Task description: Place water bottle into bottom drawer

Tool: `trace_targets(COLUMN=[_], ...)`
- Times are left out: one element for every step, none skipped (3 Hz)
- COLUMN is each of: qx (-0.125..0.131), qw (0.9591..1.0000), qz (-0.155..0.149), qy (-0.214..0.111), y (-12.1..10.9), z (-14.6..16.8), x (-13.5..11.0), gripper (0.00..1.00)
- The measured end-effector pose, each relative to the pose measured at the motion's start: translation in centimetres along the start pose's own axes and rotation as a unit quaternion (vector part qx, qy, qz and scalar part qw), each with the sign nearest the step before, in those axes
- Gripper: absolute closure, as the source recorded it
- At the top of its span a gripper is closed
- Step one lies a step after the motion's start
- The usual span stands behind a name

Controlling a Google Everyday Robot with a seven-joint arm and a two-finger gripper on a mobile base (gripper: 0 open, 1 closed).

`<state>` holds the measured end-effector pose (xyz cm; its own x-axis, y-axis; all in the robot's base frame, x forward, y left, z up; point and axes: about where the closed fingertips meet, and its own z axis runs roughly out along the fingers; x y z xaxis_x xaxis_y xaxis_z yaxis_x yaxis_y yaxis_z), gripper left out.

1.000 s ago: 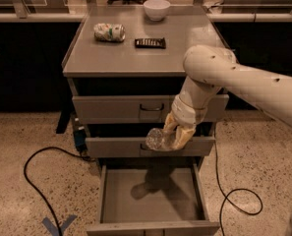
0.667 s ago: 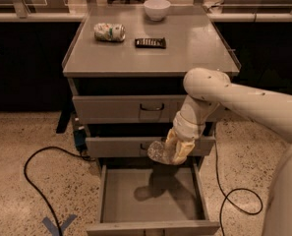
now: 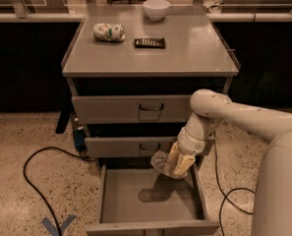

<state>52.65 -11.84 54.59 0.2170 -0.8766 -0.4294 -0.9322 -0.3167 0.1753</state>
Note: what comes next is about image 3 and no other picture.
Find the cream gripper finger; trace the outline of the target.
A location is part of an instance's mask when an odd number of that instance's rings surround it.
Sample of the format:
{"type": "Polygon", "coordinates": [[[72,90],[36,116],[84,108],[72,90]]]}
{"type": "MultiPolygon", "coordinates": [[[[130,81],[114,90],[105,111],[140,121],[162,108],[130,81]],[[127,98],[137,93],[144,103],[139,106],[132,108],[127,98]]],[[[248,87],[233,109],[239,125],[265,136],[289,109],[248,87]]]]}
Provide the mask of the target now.
{"type": "Polygon", "coordinates": [[[180,175],[178,157],[180,155],[180,150],[178,148],[178,143],[174,143],[171,150],[168,153],[167,161],[165,164],[165,170],[170,175],[180,175]]]}
{"type": "Polygon", "coordinates": [[[187,170],[194,164],[195,161],[196,159],[193,155],[180,154],[173,171],[173,176],[176,179],[184,178],[187,175],[187,170]]]}

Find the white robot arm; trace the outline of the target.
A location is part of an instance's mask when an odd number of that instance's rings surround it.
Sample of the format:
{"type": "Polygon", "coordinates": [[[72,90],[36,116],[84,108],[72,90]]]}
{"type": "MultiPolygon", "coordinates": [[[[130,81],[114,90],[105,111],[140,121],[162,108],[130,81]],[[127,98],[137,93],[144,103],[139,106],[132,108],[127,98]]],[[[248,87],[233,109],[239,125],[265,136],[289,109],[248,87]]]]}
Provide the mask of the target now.
{"type": "Polygon", "coordinates": [[[190,106],[192,114],[168,155],[167,172],[184,175],[220,121],[262,138],[269,146],[258,175],[252,236],[292,236],[292,114],[235,103],[208,89],[193,93],[190,106]]]}

